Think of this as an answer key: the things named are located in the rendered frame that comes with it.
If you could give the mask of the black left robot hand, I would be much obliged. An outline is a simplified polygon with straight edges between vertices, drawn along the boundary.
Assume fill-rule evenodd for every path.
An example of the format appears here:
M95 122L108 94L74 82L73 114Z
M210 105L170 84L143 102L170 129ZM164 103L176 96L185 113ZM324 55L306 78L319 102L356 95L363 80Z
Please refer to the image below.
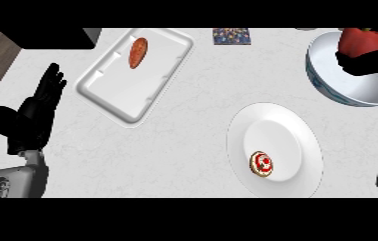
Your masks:
M18 110L0 106L0 135L8 137L8 154L42 150L47 145L55 110L67 85L59 65L52 63L40 79L36 93Z

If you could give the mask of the red bell pepper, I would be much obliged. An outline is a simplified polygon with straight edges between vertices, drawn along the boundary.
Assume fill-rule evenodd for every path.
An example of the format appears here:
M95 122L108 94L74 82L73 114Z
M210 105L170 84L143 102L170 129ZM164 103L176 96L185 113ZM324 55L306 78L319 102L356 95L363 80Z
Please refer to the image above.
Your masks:
M356 58L378 50L378 31L368 28L346 28L338 42L338 52Z

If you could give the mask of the white plate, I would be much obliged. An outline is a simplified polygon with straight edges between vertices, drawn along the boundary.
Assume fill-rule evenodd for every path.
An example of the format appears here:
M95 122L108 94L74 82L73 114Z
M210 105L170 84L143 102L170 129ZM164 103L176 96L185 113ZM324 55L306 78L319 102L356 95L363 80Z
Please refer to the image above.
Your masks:
M251 170L253 154L266 153L267 177ZM256 103L235 115L228 154L236 177L257 197L310 197L321 185L324 157L316 136L298 115L273 103Z

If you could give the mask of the white blue-patterned bowl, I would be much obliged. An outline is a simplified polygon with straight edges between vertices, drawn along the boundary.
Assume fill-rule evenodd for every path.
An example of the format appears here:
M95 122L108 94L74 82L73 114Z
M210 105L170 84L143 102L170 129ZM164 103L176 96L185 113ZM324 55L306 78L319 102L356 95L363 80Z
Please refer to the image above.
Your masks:
M335 102L355 107L378 106L378 73L353 76L338 65L335 52L341 32L326 32L309 44L306 71L318 91Z

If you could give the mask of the black appliance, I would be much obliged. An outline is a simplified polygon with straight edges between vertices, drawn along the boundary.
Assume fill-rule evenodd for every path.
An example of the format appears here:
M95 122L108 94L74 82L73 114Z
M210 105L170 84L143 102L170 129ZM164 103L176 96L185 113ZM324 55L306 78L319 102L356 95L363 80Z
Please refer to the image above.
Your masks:
M101 28L0 28L22 49L90 50L96 47Z

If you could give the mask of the white tray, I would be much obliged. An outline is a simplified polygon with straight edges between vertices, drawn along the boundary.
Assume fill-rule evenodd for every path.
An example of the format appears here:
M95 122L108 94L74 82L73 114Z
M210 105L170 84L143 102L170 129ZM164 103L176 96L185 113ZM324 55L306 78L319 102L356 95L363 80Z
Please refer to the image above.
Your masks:
M129 63L133 43L148 41L139 66ZM123 127L137 127L157 106L194 48L173 28L130 28L74 84L80 99Z

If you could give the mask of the orange-brown sweet potato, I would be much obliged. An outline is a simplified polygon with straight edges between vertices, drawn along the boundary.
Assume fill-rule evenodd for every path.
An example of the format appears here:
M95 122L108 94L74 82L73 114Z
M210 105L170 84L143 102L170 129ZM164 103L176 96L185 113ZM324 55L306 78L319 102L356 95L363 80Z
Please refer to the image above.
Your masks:
M140 37L133 42L132 49L130 49L129 65L132 69L135 69L139 66L145 58L146 52L148 52L148 40L143 37Z

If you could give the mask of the blue patterned square box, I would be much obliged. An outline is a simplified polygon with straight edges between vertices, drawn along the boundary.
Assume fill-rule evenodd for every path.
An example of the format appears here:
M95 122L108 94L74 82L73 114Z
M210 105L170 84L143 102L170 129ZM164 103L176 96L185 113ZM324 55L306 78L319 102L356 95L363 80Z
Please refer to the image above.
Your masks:
M216 45L250 45L250 30L247 28L214 28L213 41Z

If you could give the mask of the red-topped cupcake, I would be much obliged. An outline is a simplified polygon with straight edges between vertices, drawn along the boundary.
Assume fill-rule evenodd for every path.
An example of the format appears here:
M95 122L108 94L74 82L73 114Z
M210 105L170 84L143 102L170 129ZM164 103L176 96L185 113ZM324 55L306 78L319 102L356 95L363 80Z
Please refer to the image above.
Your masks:
M250 157L250 169L253 173L266 178L273 172L273 161L263 151L256 151Z

